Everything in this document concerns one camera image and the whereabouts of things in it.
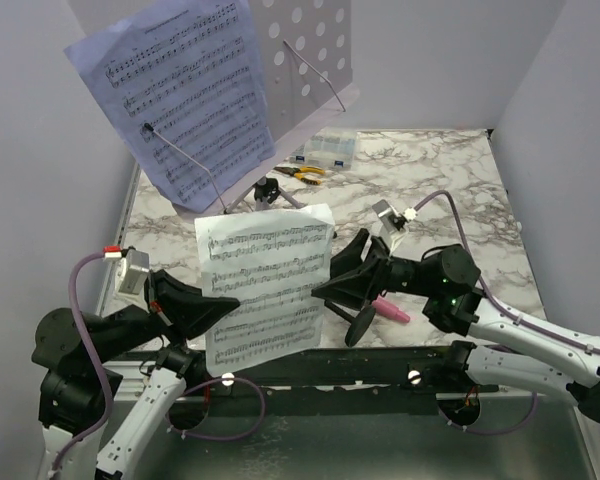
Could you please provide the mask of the white sheet music page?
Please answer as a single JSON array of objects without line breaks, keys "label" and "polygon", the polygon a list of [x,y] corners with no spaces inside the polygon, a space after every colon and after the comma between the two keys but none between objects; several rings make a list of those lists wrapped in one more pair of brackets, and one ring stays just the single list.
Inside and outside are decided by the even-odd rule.
[{"label": "white sheet music page", "polygon": [[205,334],[212,376],[320,344],[334,227],[326,204],[196,219],[204,296],[239,302]]}]

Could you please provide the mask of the aluminium frame rail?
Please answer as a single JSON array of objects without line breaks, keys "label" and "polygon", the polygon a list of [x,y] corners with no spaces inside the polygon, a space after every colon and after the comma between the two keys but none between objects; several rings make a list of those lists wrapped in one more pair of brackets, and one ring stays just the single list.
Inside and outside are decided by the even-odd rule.
[{"label": "aluminium frame rail", "polygon": [[148,377],[140,371],[139,362],[111,362],[104,368],[122,376],[114,396],[116,402],[134,402],[144,392]]}]

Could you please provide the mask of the lilac sheet music page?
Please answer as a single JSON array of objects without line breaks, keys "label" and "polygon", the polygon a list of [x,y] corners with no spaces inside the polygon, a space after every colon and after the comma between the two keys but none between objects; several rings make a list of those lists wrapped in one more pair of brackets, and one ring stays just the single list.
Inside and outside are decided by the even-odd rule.
[{"label": "lilac sheet music page", "polygon": [[204,212],[275,152],[246,1],[157,1],[64,53],[180,208]]}]

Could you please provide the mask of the black microphone stand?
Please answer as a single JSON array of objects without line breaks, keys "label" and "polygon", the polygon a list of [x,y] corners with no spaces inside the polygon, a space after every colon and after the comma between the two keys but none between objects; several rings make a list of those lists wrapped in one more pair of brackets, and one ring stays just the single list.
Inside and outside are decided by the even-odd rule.
[{"label": "black microphone stand", "polygon": [[325,301],[324,304],[326,308],[349,323],[345,335],[345,345],[349,348],[354,347],[360,341],[376,315],[376,308],[373,306],[366,306],[356,316],[353,316],[333,302]]}]

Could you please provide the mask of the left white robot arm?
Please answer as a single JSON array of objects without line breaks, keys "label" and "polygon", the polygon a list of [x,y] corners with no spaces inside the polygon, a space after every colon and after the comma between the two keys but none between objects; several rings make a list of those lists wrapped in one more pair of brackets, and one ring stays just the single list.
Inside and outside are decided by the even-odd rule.
[{"label": "left white robot arm", "polygon": [[164,270],[149,272],[141,292],[144,307],[83,317],[101,362],[155,338],[169,342],[159,350],[140,398],[109,440],[103,434],[122,374],[93,365],[71,309],[55,309],[40,321],[32,353],[33,363],[47,371],[40,387],[45,456],[39,478],[133,478],[176,399],[194,393],[208,379],[204,355],[187,343],[236,310],[239,300],[206,297]]}]

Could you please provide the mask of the pink toy microphone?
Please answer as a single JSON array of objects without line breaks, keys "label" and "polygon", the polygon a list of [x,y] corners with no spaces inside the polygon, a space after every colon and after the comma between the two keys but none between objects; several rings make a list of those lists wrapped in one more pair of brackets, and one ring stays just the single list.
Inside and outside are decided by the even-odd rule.
[{"label": "pink toy microphone", "polygon": [[372,302],[372,306],[376,309],[376,313],[390,321],[407,324],[410,322],[410,316],[402,311],[398,306],[387,301],[384,297],[378,297]]}]

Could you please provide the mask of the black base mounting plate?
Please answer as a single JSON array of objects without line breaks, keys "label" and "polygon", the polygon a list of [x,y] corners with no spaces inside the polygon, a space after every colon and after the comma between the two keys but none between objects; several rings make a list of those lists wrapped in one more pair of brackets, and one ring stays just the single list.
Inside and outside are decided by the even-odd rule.
[{"label": "black base mounting plate", "polygon": [[475,382],[450,346],[314,349],[237,372],[241,383],[187,394],[174,416],[435,415],[437,398],[461,398]]}]

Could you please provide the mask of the yellow handled pliers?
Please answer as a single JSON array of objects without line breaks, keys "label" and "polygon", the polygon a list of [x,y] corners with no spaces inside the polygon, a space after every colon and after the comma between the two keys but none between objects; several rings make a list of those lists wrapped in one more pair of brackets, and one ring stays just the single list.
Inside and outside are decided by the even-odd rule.
[{"label": "yellow handled pliers", "polygon": [[318,167],[277,166],[274,171],[311,186],[320,185],[322,183],[321,178],[325,175],[325,171]]}]

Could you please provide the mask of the lilac music stand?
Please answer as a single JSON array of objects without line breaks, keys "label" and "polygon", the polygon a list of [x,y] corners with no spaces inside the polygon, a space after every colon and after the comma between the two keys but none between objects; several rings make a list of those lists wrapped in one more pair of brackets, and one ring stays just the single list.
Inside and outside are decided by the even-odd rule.
[{"label": "lilac music stand", "polygon": [[359,96],[351,65],[350,1],[251,1],[275,155],[202,214],[233,211],[275,166],[350,109]]}]

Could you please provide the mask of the clear plastic screw box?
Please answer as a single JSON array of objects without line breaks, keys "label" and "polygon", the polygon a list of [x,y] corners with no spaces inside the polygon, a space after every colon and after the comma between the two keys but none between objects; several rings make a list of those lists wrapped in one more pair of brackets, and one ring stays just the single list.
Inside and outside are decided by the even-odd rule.
[{"label": "clear plastic screw box", "polygon": [[324,170],[350,170],[358,153],[358,132],[324,128],[297,148],[287,160]]}]

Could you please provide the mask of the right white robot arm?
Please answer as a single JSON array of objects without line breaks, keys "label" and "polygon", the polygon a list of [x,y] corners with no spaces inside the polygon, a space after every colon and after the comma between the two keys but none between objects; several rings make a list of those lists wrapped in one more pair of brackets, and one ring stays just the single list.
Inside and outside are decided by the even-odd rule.
[{"label": "right white robot arm", "polygon": [[361,230],[331,260],[328,281],[312,295],[331,308],[358,311],[353,345],[366,331],[371,303],[402,293],[426,300],[423,315],[438,330],[459,335],[440,367],[449,390],[500,385],[554,395],[600,424],[600,336],[569,330],[508,306],[477,285],[481,271],[459,244],[419,260],[390,254]]}]

